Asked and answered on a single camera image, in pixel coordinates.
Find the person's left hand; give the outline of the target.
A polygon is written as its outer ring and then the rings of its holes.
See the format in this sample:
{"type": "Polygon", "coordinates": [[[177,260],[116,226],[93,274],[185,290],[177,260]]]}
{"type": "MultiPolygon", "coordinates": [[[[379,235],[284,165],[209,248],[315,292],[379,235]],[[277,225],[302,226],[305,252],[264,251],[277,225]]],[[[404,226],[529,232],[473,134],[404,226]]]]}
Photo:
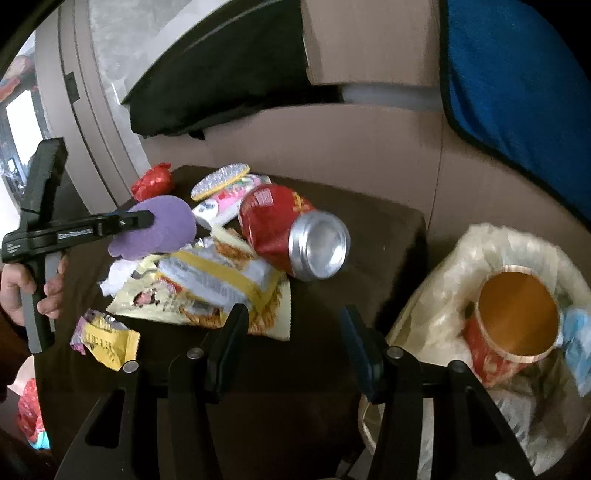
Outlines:
{"type": "MultiPolygon", "coordinates": [[[[53,320],[57,320],[63,311],[64,277],[68,263],[68,257],[63,255],[58,265],[57,274],[43,287],[45,297],[37,303],[37,311],[53,320]]],[[[21,295],[32,295],[36,288],[36,283],[25,266],[14,263],[2,267],[1,309],[16,325],[25,325],[21,295]]]]}

